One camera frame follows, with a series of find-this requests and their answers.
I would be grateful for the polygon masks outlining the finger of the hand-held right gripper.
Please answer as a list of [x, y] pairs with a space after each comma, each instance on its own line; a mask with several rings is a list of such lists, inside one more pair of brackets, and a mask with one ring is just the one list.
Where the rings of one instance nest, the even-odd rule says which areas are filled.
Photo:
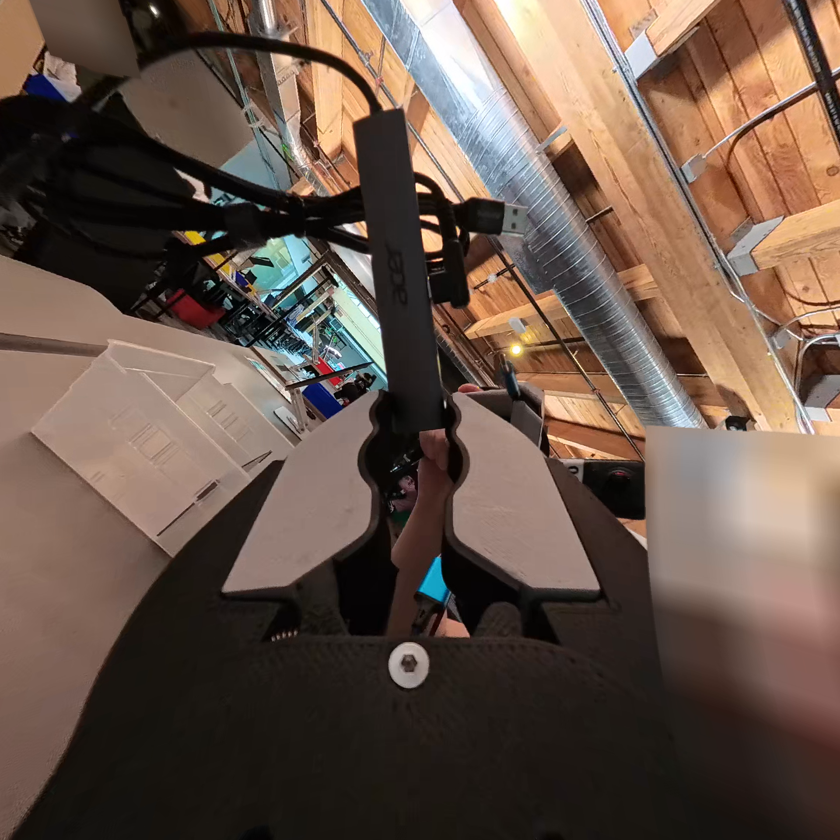
[[550, 454], [545, 431], [544, 393], [533, 384], [518, 384], [517, 399], [504, 388], [486, 389], [486, 409], [520, 431], [541, 454]]

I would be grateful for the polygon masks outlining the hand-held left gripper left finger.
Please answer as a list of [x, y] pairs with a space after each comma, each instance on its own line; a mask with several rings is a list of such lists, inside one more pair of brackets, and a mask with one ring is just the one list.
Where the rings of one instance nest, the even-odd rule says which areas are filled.
[[327, 571], [348, 631], [384, 634], [396, 581], [385, 500], [392, 408], [388, 392], [369, 392], [293, 449], [223, 584], [226, 597], [286, 600]]

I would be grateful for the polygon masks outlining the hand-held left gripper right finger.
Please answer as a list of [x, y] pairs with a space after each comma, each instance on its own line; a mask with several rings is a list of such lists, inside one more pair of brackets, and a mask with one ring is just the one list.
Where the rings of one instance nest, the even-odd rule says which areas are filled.
[[596, 602], [592, 562], [552, 480], [548, 460], [486, 409], [486, 393], [450, 402], [455, 486], [442, 550], [444, 580], [464, 618], [493, 602], [528, 613], [543, 602]]

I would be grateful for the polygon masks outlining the dark grey usb hub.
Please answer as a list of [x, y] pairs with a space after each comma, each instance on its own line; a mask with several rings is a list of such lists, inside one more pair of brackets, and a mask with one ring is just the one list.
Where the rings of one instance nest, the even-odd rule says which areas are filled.
[[396, 432], [446, 427], [417, 189], [401, 110], [353, 125], [363, 219]]

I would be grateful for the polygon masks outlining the person's right forearm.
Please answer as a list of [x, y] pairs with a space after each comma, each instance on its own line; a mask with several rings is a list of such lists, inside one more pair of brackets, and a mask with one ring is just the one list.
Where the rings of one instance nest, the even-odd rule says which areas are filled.
[[442, 547], [445, 506], [452, 482], [446, 476], [432, 484], [421, 483], [416, 504], [392, 551], [397, 568], [395, 590], [385, 634], [407, 637], [417, 604], [415, 595]]

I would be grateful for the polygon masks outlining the person's right hand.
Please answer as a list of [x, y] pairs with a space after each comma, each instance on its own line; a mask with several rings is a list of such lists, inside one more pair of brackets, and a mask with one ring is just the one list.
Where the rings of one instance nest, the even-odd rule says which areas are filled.
[[423, 456], [417, 469], [420, 496], [441, 495], [450, 491], [453, 481], [448, 473], [449, 442], [444, 429], [419, 433]]

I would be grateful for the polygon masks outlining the blue bin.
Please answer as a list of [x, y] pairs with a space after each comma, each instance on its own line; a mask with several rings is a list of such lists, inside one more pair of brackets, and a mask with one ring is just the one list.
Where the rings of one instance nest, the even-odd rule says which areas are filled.
[[324, 382], [310, 382], [301, 389], [304, 401], [324, 420], [334, 417], [343, 410], [342, 403]]

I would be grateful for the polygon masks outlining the clear acrylic box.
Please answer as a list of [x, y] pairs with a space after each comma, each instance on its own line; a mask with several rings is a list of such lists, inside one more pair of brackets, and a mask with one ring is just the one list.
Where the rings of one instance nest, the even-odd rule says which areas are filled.
[[115, 339], [31, 432], [172, 558], [291, 451], [214, 364]]

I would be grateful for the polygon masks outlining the red bin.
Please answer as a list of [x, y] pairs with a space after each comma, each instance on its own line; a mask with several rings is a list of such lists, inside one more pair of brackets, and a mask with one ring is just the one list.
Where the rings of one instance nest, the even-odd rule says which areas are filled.
[[198, 330], [209, 329], [219, 323], [226, 314], [223, 307], [205, 304], [195, 299], [187, 290], [175, 290], [163, 304], [167, 313], [184, 324]]

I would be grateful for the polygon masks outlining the grey metal rod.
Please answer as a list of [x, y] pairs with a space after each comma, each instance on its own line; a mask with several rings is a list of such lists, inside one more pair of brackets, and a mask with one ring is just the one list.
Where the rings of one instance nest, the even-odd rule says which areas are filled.
[[29, 337], [15, 333], [1, 333], [2, 351], [96, 358], [107, 349], [107, 344], [80, 343], [59, 339]]

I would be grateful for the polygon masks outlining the large ribbed metal duct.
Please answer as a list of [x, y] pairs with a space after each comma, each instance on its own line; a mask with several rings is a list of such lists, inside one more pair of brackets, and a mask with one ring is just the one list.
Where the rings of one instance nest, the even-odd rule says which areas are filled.
[[707, 428], [601, 243], [454, 2], [363, 1], [488, 193], [527, 212], [500, 241], [551, 291], [638, 420]]

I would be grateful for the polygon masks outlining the thin metal duct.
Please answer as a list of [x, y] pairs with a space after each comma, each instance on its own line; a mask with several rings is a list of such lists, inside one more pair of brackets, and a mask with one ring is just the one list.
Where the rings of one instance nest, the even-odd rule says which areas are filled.
[[[274, 2], [253, 1], [250, 6], [250, 34], [283, 44], [290, 43], [291, 30], [279, 21]], [[259, 53], [257, 62], [266, 99], [288, 159], [316, 194], [328, 195], [329, 191], [316, 172], [312, 156], [301, 142], [301, 105], [297, 83], [299, 62], [290, 56], [274, 53]]]

